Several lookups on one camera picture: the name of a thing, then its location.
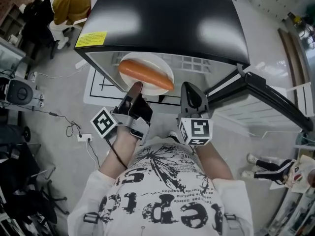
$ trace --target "white cable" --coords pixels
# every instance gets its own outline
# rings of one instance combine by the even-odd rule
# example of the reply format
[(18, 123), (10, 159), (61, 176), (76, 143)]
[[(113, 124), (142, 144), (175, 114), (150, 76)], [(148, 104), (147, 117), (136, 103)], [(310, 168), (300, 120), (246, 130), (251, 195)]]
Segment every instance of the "white cable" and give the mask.
[(58, 76), (58, 77), (50, 77), (49, 75), (47, 75), (47, 74), (43, 74), (43, 73), (38, 73), (38, 75), (44, 75), (45, 77), (48, 77), (49, 79), (59, 79), (59, 78), (63, 78), (63, 77), (70, 77), (70, 76), (72, 76), (73, 74), (76, 74), (76, 73), (79, 73), (79, 72), (81, 72), (82, 71), (82, 69), (84, 68), (84, 67), (86, 67), (87, 65), (90, 65), (90, 64), (85, 64), (84, 66), (82, 66), (78, 71), (76, 71), (76, 72), (74, 72), (74, 73), (71, 73), (70, 75), (63, 75), (63, 76)]
[(94, 161), (94, 171), (96, 171), (96, 161), (94, 160), (94, 158), (91, 156), (89, 149), (88, 149), (88, 142), (85, 140), (85, 145), (87, 146), (87, 152), (90, 156), (90, 158), (92, 158), (92, 160)]

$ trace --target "power strip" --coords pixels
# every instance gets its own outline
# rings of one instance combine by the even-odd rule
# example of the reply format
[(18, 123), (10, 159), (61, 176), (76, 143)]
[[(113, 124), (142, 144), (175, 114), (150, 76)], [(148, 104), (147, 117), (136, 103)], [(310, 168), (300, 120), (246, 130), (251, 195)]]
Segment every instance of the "power strip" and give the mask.
[(78, 142), (87, 142), (88, 139), (90, 139), (90, 142), (92, 141), (92, 134), (81, 134), (77, 136)]

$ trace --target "floor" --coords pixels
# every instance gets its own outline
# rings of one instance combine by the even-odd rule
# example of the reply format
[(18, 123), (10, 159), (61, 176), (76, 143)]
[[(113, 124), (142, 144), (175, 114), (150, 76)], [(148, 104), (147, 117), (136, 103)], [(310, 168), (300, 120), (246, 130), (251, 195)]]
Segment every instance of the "floor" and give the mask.
[[(291, 87), (290, 74), (285, 52), (277, 35), (279, 27), (268, 18), (254, 11), (247, 0), (235, 3), (248, 43), (251, 69), (267, 79), (271, 86)], [(71, 47), (58, 51), (53, 60), (43, 50), (40, 61), (34, 69), (51, 77), (69, 75), (75, 71), (75, 64), (81, 60), (73, 51), (78, 36), (77, 30), (69, 33)], [(92, 133), (92, 146), (102, 162), (108, 146), (90, 124), (91, 118), (100, 106), (83, 103), (88, 68), (71, 77), (49, 79), (42, 75), (37, 78), (40, 90), (45, 94), (46, 106), (43, 110), (67, 116), (81, 126), (82, 133)], [(165, 136), (170, 130), (177, 130), (175, 115), (154, 113), (149, 137)], [(94, 162), (86, 151), (85, 143), (75, 137), (66, 137), (68, 123), (64, 118), (45, 113), (24, 113), (24, 122), (32, 131), (32, 142), (42, 144), (38, 161), (43, 168), (56, 165), (52, 175), (56, 193), (68, 197), (64, 207), (72, 211), (85, 187), (89, 174), (94, 170)], [(248, 167), (246, 155), (249, 152), (261, 156), (292, 157), (296, 135), (290, 133), (268, 134), (264, 139), (246, 137), (234, 133), (220, 125), (215, 125), (213, 144), (227, 161), (233, 175), (240, 179), (239, 172)], [(269, 181), (246, 180), (246, 187), (252, 207), (254, 230), (265, 226), (277, 209), (284, 193), (283, 189), (269, 190)], [(58, 229), (66, 235), (66, 217), (58, 213)]]

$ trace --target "forearm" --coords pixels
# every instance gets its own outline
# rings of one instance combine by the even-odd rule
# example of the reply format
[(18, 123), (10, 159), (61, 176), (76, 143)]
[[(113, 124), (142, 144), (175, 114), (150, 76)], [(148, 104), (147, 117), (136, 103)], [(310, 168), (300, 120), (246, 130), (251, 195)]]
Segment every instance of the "forearm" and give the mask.
[(196, 148), (201, 165), (210, 179), (233, 179), (232, 172), (212, 143)]
[[(136, 141), (128, 141), (126, 139), (117, 138), (116, 141), (113, 143), (113, 147), (122, 162), (127, 166), (135, 150)], [(100, 172), (114, 179), (116, 179), (125, 170), (126, 169), (118, 161), (112, 149), (110, 149), (105, 161), (99, 168)]]

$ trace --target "white plate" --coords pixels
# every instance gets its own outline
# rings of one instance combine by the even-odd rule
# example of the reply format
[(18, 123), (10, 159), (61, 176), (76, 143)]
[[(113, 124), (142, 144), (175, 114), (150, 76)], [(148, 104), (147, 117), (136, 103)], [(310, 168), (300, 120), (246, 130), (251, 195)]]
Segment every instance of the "white plate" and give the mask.
[[(126, 56), (122, 58), (122, 61), (125, 59), (134, 60), (136, 62), (139, 62), (141, 64), (144, 64), (156, 71), (158, 71), (161, 74), (166, 75), (173, 83), (174, 83), (174, 74), (172, 69), (169, 67), (169, 65), (162, 60), (160, 57), (151, 54), (151, 53), (129, 53)], [(129, 89), (132, 87), (134, 83), (139, 81), (138, 79), (135, 79), (133, 77), (130, 77), (126, 74), (120, 73), (123, 81), (129, 86)], [(168, 92), (168, 90), (159, 88), (153, 84), (141, 81), (143, 84), (142, 87), (142, 94), (146, 95), (162, 95)]]

